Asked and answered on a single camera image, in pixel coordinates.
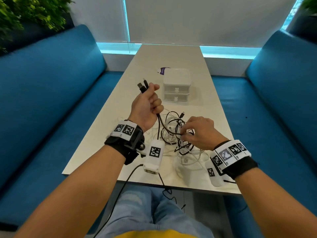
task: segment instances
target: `person's left hand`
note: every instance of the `person's left hand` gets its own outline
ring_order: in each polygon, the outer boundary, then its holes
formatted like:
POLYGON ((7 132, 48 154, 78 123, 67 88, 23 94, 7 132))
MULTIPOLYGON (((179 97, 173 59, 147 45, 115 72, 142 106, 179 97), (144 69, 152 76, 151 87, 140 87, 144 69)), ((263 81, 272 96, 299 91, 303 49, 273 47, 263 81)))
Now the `person's left hand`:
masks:
POLYGON ((149 88, 139 94, 132 103, 131 113, 128 120, 139 125, 143 132, 153 127, 157 115, 164 110, 162 100, 154 92, 159 89, 158 84, 149 83, 149 88))

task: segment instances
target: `jeans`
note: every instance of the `jeans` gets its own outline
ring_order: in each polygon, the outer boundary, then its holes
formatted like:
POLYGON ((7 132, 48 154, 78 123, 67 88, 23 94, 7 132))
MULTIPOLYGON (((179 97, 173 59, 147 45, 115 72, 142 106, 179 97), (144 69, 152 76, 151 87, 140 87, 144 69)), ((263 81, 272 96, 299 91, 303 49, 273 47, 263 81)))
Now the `jeans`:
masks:
POLYGON ((113 238, 129 231, 169 229, 198 238, 214 238, 209 228, 187 216, 175 201, 164 197, 162 191, 129 185, 97 238, 113 238))

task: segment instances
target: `person's left arm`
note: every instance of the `person's left arm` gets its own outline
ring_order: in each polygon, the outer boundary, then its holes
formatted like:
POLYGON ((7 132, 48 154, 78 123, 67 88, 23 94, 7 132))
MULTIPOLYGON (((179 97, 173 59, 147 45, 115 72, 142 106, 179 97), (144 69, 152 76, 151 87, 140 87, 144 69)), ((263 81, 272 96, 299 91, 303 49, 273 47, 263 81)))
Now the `person's left arm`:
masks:
MULTIPOLYGON (((163 111, 162 101, 149 84, 132 103, 129 120, 143 132, 156 122, 163 111)), ((70 174, 31 214, 15 238, 84 237, 105 207, 125 157, 110 146, 103 146, 70 174)))

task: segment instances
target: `yellow shirt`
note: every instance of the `yellow shirt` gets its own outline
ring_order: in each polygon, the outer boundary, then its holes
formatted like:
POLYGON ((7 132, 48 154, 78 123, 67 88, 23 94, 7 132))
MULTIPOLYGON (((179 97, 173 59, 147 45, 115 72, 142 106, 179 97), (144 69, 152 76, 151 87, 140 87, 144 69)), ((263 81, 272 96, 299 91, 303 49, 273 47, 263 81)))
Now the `yellow shirt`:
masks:
POLYGON ((179 233, 174 230, 130 231, 115 238, 194 238, 194 236, 179 233))

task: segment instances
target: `forearm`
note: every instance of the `forearm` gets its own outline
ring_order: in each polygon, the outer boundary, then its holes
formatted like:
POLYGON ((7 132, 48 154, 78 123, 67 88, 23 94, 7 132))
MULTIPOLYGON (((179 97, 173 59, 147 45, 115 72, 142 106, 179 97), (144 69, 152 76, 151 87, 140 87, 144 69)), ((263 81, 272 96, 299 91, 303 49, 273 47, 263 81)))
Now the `forearm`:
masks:
POLYGON ((116 184, 125 158, 103 146, 33 212, 15 237, 84 237, 116 184))
POLYGON ((316 237, 317 218, 258 168, 235 179, 266 238, 316 237))

